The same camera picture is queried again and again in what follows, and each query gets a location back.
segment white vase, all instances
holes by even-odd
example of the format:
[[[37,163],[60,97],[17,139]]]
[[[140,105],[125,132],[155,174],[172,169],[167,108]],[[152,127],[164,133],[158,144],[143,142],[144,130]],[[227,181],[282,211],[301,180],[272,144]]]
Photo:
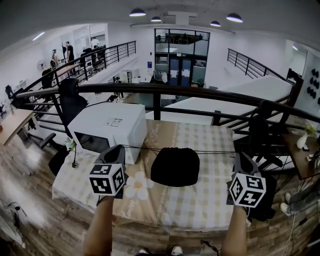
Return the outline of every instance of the white vase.
[[[298,149],[302,149],[304,147],[304,145],[306,144],[308,138],[308,134],[305,132],[304,135],[302,135],[298,141],[296,142],[296,146],[298,147]]]

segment microwave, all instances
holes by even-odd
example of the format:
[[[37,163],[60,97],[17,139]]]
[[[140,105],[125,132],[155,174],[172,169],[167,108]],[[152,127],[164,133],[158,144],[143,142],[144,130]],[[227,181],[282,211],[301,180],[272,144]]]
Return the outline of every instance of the microwave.
[[[125,163],[134,165],[147,135],[145,106],[112,102],[89,105],[68,129],[77,151],[99,156],[115,145],[124,145]]]

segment table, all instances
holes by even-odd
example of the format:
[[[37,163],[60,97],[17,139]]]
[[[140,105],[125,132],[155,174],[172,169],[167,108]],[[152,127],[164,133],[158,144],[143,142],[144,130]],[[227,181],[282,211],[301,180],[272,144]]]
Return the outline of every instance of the table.
[[[227,127],[146,120],[143,148],[178,147],[198,151],[234,152],[232,131]],[[192,186],[169,187],[150,180],[156,151],[141,150],[137,162],[126,165],[129,176],[123,199],[113,203],[116,220],[144,223],[177,230],[228,229],[233,207],[226,205],[235,153],[199,154],[198,181]],[[75,153],[66,157],[52,185],[52,198],[68,198],[92,213],[98,196],[92,192],[88,172],[96,156],[76,153],[79,167],[72,168]]]
[[[0,132],[0,144],[7,145],[30,119],[33,120],[35,127],[41,131],[32,110],[15,109],[13,113],[10,113],[1,122],[3,130]]]
[[[319,149],[317,138],[308,137],[305,144],[308,146],[310,151],[303,151],[296,145],[298,139],[300,138],[299,135],[282,134],[282,137],[285,145],[289,150],[294,166],[297,169],[299,179],[305,180],[307,178],[319,175],[320,170],[316,170],[312,166],[310,166],[309,162],[306,159],[307,155],[314,154]]]

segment white ramp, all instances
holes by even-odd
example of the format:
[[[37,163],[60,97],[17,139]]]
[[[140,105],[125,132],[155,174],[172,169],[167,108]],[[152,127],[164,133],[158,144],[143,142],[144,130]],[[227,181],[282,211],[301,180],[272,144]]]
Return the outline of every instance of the white ramp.
[[[229,87],[225,92],[243,94],[269,101],[277,101],[290,94],[292,85],[277,77],[267,75],[253,79],[249,82]],[[239,103],[226,102],[216,99],[191,97],[183,101],[171,104],[168,108],[196,110],[196,111],[221,111],[223,114],[241,115],[255,109],[254,106],[243,105]],[[154,119],[154,113],[146,114],[147,119]],[[211,116],[201,116],[194,114],[181,114],[172,112],[161,112],[161,120],[179,123],[210,125]]]

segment checkered tablecloth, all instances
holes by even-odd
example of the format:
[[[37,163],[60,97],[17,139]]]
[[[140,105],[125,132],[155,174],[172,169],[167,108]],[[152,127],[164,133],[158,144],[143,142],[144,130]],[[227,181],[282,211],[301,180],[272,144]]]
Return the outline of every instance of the checkered tablecloth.
[[[228,152],[235,150],[232,131],[226,127],[147,120],[147,129],[144,147]],[[72,168],[75,155],[71,152],[53,183],[52,197],[69,198],[94,212],[98,196],[90,187],[88,170],[90,172],[97,157],[87,153],[76,155],[79,167]],[[227,229],[233,207],[226,205],[226,182],[231,180],[234,163],[234,158],[231,157],[235,154],[199,154],[198,181],[195,185],[186,187],[168,187],[150,181],[151,165],[156,155],[154,151],[142,150],[137,163],[127,166],[126,173],[131,180],[138,182],[138,177],[146,178],[148,195],[146,198],[141,197],[139,192],[130,195],[129,190],[135,188],[135,183],[127,184],[124,187],[124,198],[114,202],[113,215],[181,230]]]
[[[234,152],[232,131],[226,127],[179,123],[176,147],[198,151]],[[226,205],[234,153],[199,154],[200,170],[195,185],[169,187],[162,224],[183,230],[225,230],[233,207]]]

